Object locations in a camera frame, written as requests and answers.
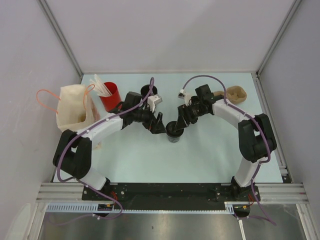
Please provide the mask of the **black cup lid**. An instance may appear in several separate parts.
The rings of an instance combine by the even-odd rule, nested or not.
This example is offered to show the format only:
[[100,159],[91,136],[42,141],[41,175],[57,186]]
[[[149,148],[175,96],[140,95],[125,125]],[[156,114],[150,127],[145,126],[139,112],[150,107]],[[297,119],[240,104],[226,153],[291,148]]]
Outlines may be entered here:
[[184,133],[184,129],[176,129],[176,124],[177,122],[176,121],[170,121],[165,129],[166,129],[166,134],[170,137],[173,137],[173,138],[177,138],[177,137],[180,137],[183,135]]

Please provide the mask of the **black ribbed cup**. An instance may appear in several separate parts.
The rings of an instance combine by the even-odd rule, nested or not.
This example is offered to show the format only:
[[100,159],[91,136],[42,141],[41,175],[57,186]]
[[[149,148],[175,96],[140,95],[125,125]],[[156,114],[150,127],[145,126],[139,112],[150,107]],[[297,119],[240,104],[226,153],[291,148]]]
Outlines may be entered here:
[[[150,86],[149,85],[144,85],[140,89],[140,94],[141,94],[142,98],[145,98],[149,91],[150,91]],[[155,86],[153,86],[152,87],[152,93],[150,95],[152,96],[152,95],[157,95],[157,94],[158,94],[158,89]]]

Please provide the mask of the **translucent bag with orange handles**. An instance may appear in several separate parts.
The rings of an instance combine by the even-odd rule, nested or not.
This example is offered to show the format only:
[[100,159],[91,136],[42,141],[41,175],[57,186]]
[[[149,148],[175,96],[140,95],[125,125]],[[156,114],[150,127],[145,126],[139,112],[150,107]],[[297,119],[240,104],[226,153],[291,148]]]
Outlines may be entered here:
[[55,112],[57,127],[64,132],[65,130],[78,131],[89,127],[101,119],[99,111],[91,97],[91,91],[95,85],[73,84],[60,88],[59,95],[47,89],[40,89],[37,92],[47,92],[58,99],[56,109],[43,104],[36,94],[37,102]]

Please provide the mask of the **translucent dark single cup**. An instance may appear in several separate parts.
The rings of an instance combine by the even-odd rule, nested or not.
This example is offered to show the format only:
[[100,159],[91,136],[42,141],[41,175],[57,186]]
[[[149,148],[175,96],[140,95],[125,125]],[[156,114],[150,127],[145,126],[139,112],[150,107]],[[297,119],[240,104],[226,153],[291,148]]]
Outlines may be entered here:
[[183,133],[180,133],[180,132],[168,132],[166,135],[167,135],[167,139],[171,143],[176,143],[176,142],[178,142],[180,140],[180,138],[183,135]]

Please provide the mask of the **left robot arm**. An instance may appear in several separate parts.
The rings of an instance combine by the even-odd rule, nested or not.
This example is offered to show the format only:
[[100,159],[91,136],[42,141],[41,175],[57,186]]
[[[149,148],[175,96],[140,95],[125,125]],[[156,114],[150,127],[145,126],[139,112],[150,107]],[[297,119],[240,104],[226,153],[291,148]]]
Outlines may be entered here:
[[86,186],[91,186],[98,199],[107,199],[111,193],[108,186],[110,180],[92,166],[93,148],[133,122],[142,123],[152,134],[165,133],[163,114],[159,112],[154,115],[156,105],[161,102],[162,98],[158,94],[142,96],[136,92],[128,92],[125,100],[101,120],[78,131],[63,131],[53,157],[53,165]]

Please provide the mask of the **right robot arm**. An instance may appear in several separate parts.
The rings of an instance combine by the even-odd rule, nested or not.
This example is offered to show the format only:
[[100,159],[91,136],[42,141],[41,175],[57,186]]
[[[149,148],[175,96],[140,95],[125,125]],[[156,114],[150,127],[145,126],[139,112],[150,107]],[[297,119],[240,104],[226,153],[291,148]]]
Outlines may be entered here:
[[277,148],[270,119],[264,113],[252,116],[225,97],[215,96],[207,84],[196,88],[195,92],[195,96],[184,89],[178,93],[184,104],[177,108],[178,118],[173,131],[180,132],[207,114],[219,117],[237,129],[242,159],[231,179],[230,194],[235,200],[242,201],[249,192],[254,192],[261,165],[271,160],[271,153]]

